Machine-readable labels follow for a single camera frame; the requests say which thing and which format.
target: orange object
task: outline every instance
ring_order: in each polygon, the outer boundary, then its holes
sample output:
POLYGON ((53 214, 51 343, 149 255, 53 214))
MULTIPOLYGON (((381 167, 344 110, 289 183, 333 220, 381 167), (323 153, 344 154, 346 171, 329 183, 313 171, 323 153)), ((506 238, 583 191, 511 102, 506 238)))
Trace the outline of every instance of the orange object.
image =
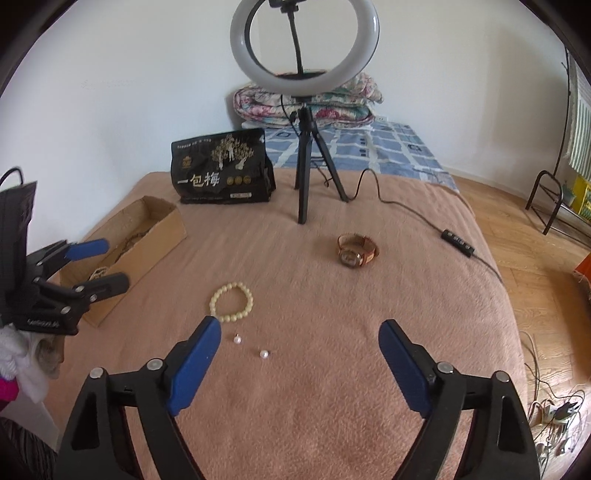
POLYGON ((590 293, 589 299, 591 300, 591 254, 587 255, 580 265, 574 269, 574 277, 582 283, 588 293, 590 293))

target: watch face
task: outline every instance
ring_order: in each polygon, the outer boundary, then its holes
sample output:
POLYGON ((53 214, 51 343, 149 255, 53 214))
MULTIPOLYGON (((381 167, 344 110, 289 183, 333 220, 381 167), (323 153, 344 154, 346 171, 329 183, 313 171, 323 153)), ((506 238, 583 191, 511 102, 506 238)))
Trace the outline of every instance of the watch face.
POLYGON ((347 267, 355 268, 361 264, 361 255, 352 250, 343 250, 340 253, 340 261, 347 267))

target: necklace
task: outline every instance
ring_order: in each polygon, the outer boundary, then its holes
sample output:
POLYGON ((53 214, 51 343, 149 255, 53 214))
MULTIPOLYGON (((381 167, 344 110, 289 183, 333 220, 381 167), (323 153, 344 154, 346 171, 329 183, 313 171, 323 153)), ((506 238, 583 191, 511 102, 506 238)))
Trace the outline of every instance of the necklace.
POLYGON ((224 285, 222 288, 220 288, 217 292, 215 292, 213 294, 212 299, 209 301, 209 311, 210 311, 210 314, 212 317, 217 318, 222 323, 223 322, 235 322, 236 320, 241 320, 243 318, 246 318, 248 316, 248 314, 251 312, 253 305, 254 305, 254 299, 252 298, 251 291, 248 290, 248 288, 246 288, 244 283, 233 282, 233 283, 229 283, 227 285, 224 285), (240 290, 242 290, 243 294, 246 297, 246 307, 241 312, 235 313, 233 315, 222 315, 221 317, 217 317, 216 303, 217 303, 219 297, 221 297, 224 293, 226 293, 227 291, 229 291, 233 288, 239 288, 240 290))

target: wooden floor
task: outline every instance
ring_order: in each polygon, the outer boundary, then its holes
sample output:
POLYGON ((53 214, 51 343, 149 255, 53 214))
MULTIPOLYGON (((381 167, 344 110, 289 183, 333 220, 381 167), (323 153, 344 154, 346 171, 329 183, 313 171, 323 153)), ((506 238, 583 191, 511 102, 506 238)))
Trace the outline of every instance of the wooden floor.
MULTIPOLYGON (((472 205, 501 270, 519 329, 537 344, 541 379, 557 396, 585 384, 582 388, 589 399, 581 412, 586 424, 591 411, 591 308, 572 271, 589 249, 559 233, 543 236, 541 222, 524 210, 524 200, 474 181, 455 181, 472 205)), ((527 344, 527 337, 522 338, 527 344)), ((533 368, 532 355, 525 348, 524 353, 533 368)), ((546 390, 542 389, 540 398, 549 398, 546 390)), ((534 378, 528 371, 528 402, 533 395, 534 378)), ((541 426, 533 428, 534 437, 540 431, 541 426)), ((544 437, 541 432, 537 442, 544 437)), ((589 429, 585 428, 574 453, 551 458, 544 480, 559 479, 588 437, 589 429)))

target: cardboard box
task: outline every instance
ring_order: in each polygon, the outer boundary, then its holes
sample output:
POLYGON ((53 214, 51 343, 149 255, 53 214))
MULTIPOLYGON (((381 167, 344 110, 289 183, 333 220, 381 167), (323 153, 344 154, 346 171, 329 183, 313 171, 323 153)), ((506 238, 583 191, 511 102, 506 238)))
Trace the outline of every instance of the cardboard box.
MULTIPOLYGON (((166 200, 145 196, 120 210, 85 240, 106 238, 109 251, 105 255, 72 262, 61 269, 63 286, 72 287, 87 281, 99 267, 108 267, 105 275, 123 272, 129 277, 129 289, 139 282, 152 267, 162 260, 187 236, 181 214, 166 200), (129 239, 139 233, 130 247, 129 239)), ((100 301, 90 306, 82 317, 91 325, 99 326, 108 313, 125 295, 100 301)))

